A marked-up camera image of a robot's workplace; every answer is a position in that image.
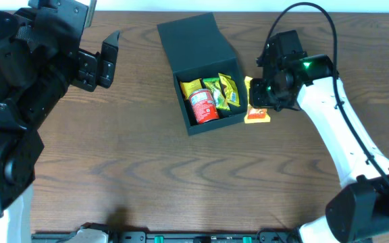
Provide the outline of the yellow orange biscuit packet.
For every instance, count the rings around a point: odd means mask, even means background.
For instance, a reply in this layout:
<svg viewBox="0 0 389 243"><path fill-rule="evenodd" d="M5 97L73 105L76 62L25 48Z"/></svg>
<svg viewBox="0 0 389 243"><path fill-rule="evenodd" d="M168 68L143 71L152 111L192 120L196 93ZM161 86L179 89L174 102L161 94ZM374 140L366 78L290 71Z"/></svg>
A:
<svg viewBox="0 0 389 243"><path fill-rule="evenodd" d="M252 80L253 79L249 76L244 78L244 85L247 90L247 112L244 117L244 122L245 124L269 123L271 118L267 114L267 109L254 108L250 104L250 89Z"/></svg>

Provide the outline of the plain yellow snack packet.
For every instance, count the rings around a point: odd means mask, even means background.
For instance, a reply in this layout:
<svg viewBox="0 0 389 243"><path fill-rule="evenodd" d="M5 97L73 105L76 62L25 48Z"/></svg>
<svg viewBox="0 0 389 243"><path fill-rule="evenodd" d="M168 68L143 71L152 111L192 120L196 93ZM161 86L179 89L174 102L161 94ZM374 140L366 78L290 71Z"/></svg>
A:
<svg viewBox="0 0 389 243"><path fill-rule="evenodd" d="M224 94L226 97L227 103L239 107L240 99L239 93L235 81L229 75L219 73L220 82L223 86Z"/></svg>

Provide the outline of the green yellow snack packet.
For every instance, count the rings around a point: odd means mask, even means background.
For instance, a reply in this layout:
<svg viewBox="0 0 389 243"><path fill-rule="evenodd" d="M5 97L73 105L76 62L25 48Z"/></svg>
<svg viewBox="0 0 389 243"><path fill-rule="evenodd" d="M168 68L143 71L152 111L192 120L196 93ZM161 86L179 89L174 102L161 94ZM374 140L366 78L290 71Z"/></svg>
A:
<svg viewBox="0 0 389 243"><path fill-rule="evenodd" d="M221 84L219 78L204 78L203 84L210 91L215 107L220 110L229 111L230 107L226 101L226 98L222 94Z"/></svg>

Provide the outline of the red cylindrical can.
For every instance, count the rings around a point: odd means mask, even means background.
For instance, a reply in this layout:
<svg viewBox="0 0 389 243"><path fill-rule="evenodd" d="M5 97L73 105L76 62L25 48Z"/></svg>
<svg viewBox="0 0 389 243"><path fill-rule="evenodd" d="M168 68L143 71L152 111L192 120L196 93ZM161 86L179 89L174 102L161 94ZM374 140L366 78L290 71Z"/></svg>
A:
<svg viewBox="0 0 389 243"><path fill-rule="evenodd" d="M212 94L207 89L194 91L189 96L189 101L198 124L204 124L219 119Z"/></svg>

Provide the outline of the small yellow snack packet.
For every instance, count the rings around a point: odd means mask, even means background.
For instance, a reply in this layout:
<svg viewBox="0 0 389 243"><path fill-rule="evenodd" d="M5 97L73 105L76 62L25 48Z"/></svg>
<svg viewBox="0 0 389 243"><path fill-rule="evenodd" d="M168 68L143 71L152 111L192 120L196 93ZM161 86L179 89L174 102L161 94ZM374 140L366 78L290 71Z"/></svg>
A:
<svg viewBox="0 0 389 243"><path fill-rule="evenodd" d="M197 91L202 89L201 79L198 78L196 80L192 80L190 82L180 82L180 88L182 90L182 94L184 96L185 100L188 100L190 95Z"/></svg>

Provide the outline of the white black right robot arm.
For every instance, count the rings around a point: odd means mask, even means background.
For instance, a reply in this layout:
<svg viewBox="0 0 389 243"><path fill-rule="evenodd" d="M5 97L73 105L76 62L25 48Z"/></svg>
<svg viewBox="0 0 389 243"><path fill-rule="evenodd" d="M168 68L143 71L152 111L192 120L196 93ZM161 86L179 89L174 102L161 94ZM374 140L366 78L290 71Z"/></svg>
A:
<svg viewBox="0 0 389 243"><path fill-rule="evenodd" d="M363 242L389 233L389 159L354 112L334 62L294 54L257 64L263 76L251 83L251 105L304 111L339 177L340 192L324 216L299 227L300 242Z"/></svg>

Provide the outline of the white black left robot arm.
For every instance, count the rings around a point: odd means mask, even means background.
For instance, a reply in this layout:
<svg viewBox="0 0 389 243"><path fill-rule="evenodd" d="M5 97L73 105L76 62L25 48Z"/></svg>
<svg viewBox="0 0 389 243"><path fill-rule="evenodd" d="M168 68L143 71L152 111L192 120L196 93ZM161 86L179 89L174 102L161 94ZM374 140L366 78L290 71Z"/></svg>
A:
<svg viewBox="0 0 389 243"><path fill-rule="evenodd" d="M39 128L71 86L92 92L115 76L119 32L80 48L95 1L30 0L0 11L0 242L30 242Z"/></svg>

